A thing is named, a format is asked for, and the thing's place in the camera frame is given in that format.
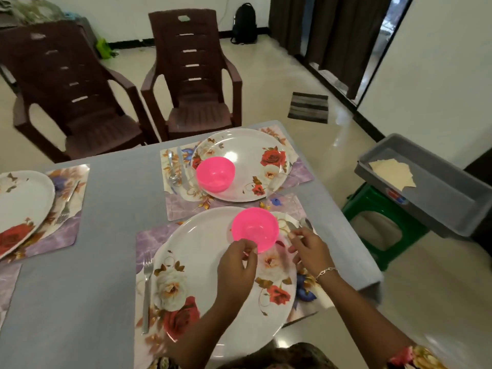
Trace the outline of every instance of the chair backrest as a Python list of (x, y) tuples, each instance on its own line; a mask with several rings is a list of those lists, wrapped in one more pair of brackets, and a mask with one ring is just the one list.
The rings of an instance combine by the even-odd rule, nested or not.
[(217, 15), (210, 9), (149, 13), (157, 51), (156, 73), (163, 74), (174, 107), (189, 94), (212, 93), (224, 102)]
[(0, 62), (26, 100), (67, 132), (71, 120), (122, 113), (107, 74), (75, 22), (62, 20), (0, 32)]

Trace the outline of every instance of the striped mat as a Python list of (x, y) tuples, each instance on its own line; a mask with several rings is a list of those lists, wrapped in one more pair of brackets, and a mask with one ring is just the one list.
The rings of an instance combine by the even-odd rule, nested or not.
[(328, 96), (293, 92), (288, 117), (327, 124)]

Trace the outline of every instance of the brown plastic chair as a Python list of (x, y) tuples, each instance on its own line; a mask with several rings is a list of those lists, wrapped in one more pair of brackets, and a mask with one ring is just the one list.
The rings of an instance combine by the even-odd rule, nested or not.
[[(14, 127), (53, 162), (79, 159), (155, 143), (137, 88), (123, 75), (102, 66), (77, 24), (63, 20), (0, 32), (0, 62), (17, 80)], [(140, 123), (126, 115), (108, 80), (128, 94)], [(63, 152), (31, 123), (37, 103), (67, 136)]]
[[(156, 42), (156, 62), (141, 92), (163, 140), (239, 127), (243, 82), (224, 56), (217, 16), (210, 9), (181, 9), (149, 14)], [(224, 104), (222, 69), (232, 79), (233, 112)], [(164, 75), (174, 108), (166, 123), (153, 87)]]

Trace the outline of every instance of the gray tablecloth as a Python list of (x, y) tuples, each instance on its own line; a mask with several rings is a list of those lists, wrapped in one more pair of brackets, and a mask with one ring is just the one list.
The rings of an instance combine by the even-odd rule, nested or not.
[[(292, 142), (278, 121), (251, 128), (273, 124)], [(80, 232), (70, 248), (23, 260), (0, 333), (2, 369), (132, 369), (135, 235), (168, 223), (159, 151), (205, 137), (57, 165), (90, 164)], [(377, 300), (382, 274), (321, 182), (293, 190), (342, 277)]]

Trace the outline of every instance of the black backpack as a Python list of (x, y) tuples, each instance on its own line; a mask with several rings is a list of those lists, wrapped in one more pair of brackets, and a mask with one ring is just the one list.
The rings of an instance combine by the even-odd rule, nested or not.
[(258, 39), (256, 13), (249, 2), (239, 6), (236, 11), (232, 34), (234, 35), (231, 38), (233, 44), (254, 44)]

